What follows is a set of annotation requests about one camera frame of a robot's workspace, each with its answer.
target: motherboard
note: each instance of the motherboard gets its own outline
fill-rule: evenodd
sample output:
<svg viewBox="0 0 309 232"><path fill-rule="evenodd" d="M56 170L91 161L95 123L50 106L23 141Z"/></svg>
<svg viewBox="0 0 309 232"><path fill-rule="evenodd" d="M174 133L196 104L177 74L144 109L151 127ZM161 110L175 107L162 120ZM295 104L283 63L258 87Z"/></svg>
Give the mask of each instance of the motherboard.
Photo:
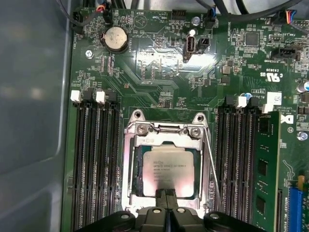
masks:
<svg viewBox="0 0 309 232"><path fill-rule="evenodd" d="M155 206L160 188L200 217L308 231L307 35L274 17L126 9L74 31L63 232Z"/></svg>

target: black cable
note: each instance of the black cable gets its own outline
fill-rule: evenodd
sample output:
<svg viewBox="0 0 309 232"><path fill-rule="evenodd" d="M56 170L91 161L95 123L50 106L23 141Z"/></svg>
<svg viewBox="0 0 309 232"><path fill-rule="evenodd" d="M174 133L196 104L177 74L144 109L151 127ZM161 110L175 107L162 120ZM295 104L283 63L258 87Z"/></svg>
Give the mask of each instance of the black cable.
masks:
<svg viewBox="0 0 309 232"><path fill-rule="evenodd" d="M118 8L120 9L126 9L125 0L118 0Z"/></svg>
<svg viewBox="0 0 309 232"><path fill-rule="evenodd" d="M228 20L231 22L243 22L243 21L250 21L261 17L266 17L271 14L275 14L278 11L285 10L287 8L290 8L298 3L300 3L302 0L289 0L283 4L280 4L279 6L275 6L273 8L270 8L265 11L253 13L253 14L244 14L244 15L236 15L236 14L229 14Z"/></svg>
<svg viewBox="0 0 309 232"><path fill-rule="evenodd" d="M245 4L243 3L243 0L236 0L236 4L241 14L243 15L249 14Z"/></svg>
<svg viewBox="0 0 309 232"><path fill-rule="evenodd" d="M226 8L223 0L213 0L213 2L216 5L216 7L218 8L218 10L220 11L220 14L228 15L228 11L227 11L227 8Z"/></svg>
<svg viewBox="0 0 309 232"><path fill-rule="evenodd" d="M88 16L87 19L85 19L83 22L78 22L76 21L71 15L69 15L69 13L67 12L66 8L63 6L61 0L56 0L57 4L59 5L59 8L61 10L61 12L64 14L64 16L72 23L75 24L79 27L83 27L87 24L89 24L96 16L97 16L97 12L94 11L92 14L90 14Z"/></svg>
<svg viewBox="0 0 309 232"><path fill-rule="evenodd" d="M140 0L132 0L131 2L131 9L136 10L139 6Z"/></svg>

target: label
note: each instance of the label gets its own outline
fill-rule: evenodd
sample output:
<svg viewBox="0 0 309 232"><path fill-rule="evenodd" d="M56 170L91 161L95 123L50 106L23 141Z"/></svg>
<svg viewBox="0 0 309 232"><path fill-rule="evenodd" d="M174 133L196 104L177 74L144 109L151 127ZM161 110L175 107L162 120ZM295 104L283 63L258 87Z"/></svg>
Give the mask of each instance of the label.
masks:
<svg viewBox="0 0 309 232"><path fill-rule="evenodd" d="M281 105L282 93L281 92L267 92L267 104Z"/></svg>

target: integrated circuit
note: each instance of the integrated circuit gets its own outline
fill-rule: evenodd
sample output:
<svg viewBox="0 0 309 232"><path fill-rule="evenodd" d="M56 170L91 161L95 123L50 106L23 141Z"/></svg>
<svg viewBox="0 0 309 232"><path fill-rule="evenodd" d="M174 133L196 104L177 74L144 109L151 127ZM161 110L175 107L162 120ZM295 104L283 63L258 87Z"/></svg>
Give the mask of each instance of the integrated circuit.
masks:
<svg viewBox="0 0 309 232"><path fill-rule="evenodd" d="M259 33L247 32L245 35L246 46L258 46L259 45Z"/></svg>

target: pcie slot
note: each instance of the pcie slot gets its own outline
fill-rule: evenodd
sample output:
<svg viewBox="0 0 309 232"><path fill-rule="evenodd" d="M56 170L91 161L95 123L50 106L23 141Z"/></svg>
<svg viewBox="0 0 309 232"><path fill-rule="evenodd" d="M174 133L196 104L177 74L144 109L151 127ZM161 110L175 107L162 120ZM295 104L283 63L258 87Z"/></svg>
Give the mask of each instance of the pcie slot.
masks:
<svg viewBox="0 0 309 232"><path fill-rule="evenodd" d="M281 232L281 217L282 217L282 189L279 189L277 193L276 232Z"/></svg>
<svg viewBox="0 0 309 232"><path fill-rule="evenodd" d="M289 232L302 231L303 192L297 188L289 190Z"/></svg>

